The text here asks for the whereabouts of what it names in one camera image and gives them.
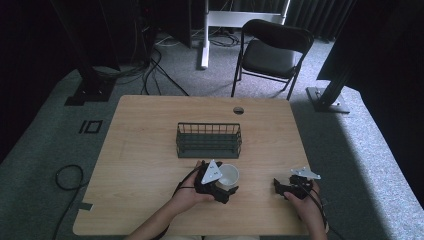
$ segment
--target stand base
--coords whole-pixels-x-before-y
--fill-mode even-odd
[[[96,93],[85,91],[84,81],[78,86],[74,96],[68,97],[65,106],[83,106],[85,102],[107,102],[112,94],[116,79],[104,81]]]
[[[319,99],[324,93],[325,88],[316,88],[316,87],[308,87],[306,88],[306,92],[308,93],[308,97],[314,106],[315,111],[317,112],[332,112],[332,113],[350,113],[349,108],[346,106],[343,97],[340,95],[336,101],[330,106],[322,106],[319,103]]]

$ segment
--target white cup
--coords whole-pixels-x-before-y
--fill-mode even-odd
[[[237,184],[237,181],[239,179],[239,171],[238,169],[231,165],[231,164],[222,164],[219,167],[219,170],[222,173],[222,177],[218,180],[216,185],[219,188],[222,188],[226,191],[230,190],[231,188],[235,187]]]

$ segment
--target chair backrest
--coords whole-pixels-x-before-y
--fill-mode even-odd
[[[244,24],[242,33],[252,35],[267,45],[293,50],[302,54],[306,54],[314,43],[314,36],[306,29],[285,26],[261,19],[248,21]]]

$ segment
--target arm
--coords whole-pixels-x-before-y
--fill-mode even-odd
[[[197,172],[193,173],[182,185],[175,195],[157,210],[150,218],[132,232],[126,240],[147,240],[162,233],[180,213],[204,201],[213,201],[214,197],[208,194],[198,194],[194,189],[194,180]]]
[[[314,182],[313,189],[319,193],[319,186],[316,182]],[[320,203],[317,193],[311,191],[311,195],[318,201],[318,203]],[[327,233],[324,227],[321,211],[311,197],[308,196],[305,199],[300,200],[289,192],[285,192],[284,196],[296,208],[297,214],[308,228],[311,240],[327,240]]]

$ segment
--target person's right hand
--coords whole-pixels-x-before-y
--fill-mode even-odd
[[[319,193],[319,186],[314,181],[312,189]],[[317,193],[315,193],[314,191],[311,191],[310,193],[317,200],[317,202],[321,204],[320,198]],[[296,208],[297,214],[308,228],[311,239],[327,239],[326,229],[322,219],[321,210],[311,199],[311,197],[307,196],[306,198],[301,200],[290,192],[285,192],[284,196]]]

